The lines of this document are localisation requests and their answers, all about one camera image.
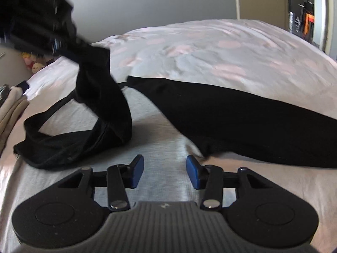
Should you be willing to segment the grey black raglan shirt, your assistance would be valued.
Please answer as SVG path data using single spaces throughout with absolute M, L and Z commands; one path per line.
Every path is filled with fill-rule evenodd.
M 86 166 L 87 160 L 111 150 L 125 148 L 132 140 L 134 123 L 124 94 L 124 89 L 129 87 L 126 86 L 117 93 L 112 90 L 119 82 L 111 74 L 111 50 L 96 43 L 92 47 L 76 47 L 76 54 L 72 56 L 74 60 L 71 62 L 78 65 L 76 79 L 80 74 L 95 75 L 93 83 L 85 84 L 84 92 L 94 98 L 106 114 L 108 122 L 118 132 L 105 139 L 100 149 L 85 150 L 78 160 L 61 167 L 39 170 L 69 170 L 71 173 L 77 167 Z M 134 76 L 127 78 L 151 79 Z M 177 117 L 191 128 L 195 140 L 190 139 L 184 129 L 175 127 L 148 97 L 141 94 L 197 148 L 201 155 L 199 158 L 206 163 L 211 157 L 233 153 L 266 164 L 336 171 L 336 137 L 326 139 L 324 148 L 319 150 L 318 137 L 311 136 L 314 131 L 321 135 L 336 134 L 336 117 L 223 86 L 157 79 L 176 82 L 182 86 L 197 86 L 190 103 L 180 105 L 174 102 Z

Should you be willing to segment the stack of folded clothes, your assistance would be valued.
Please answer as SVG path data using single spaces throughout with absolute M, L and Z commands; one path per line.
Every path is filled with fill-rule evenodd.
M 25 92 L 29 84 L 22 81 L 16 86 L 1 86 L 1 153 L 17 120 L 29 105 Z

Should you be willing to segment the plush toy column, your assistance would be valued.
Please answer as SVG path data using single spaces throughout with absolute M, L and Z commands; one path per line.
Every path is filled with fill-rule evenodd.
M 22 52 L 21 56 L 23 58 L 23 61 L 25 62 L 26 67 L 33 74 L 36 74 L 47 65 L 46 60 L 43 56 L 35 55 L 28 52 Z

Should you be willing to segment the pink dotted bed sheet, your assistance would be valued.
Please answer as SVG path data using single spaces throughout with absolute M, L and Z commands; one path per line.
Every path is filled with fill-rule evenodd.
M 207 20 L 149 27 L 99 42 L 111 50 L 111 74 L 206 83 L 260 95 L 336 117 L 336 62 L 306 41 L 260 21 Z M 25 138 L 26 118 L 47 110 L 75 87 L 78 65 L 66 58 L 29 79 L 29 105 L 17 121 L 1 155 L 1 251 L 19 242 L 11 224 L 14 209 L 69 170 L 38 170 L 13 153 Z M 198 201 L 186 173 L 186 157 L 197 148 L 180 134 L 141 93 L 125 88 L 134 123 L 130 144 L 86 161 L 95 171 L 144 156 L 138 187 L 128 192 L 138 201 Z M 336 171 L 266 164 L 233 153 L 207 163 L 236 171 L 248 167 L 308 201 L 319 215 L 312 245 L 320 252 L 336 249 Z

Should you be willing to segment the beige bedroom door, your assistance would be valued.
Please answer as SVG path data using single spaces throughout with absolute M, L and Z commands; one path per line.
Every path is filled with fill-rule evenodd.
M 289 0 L 235 0 L 237 19 L 263 21 L 287 30 Z

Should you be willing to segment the orange chair in hallway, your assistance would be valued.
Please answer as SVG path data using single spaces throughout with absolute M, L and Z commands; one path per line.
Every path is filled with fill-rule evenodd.
M 304 36 L 309 35 L 313 32 L 314 28 L 314 22 L 315 22 L 315 16 L 309 13 L 305 13 L 304 15 L 304 28 L 303 28 L 303 34 Z

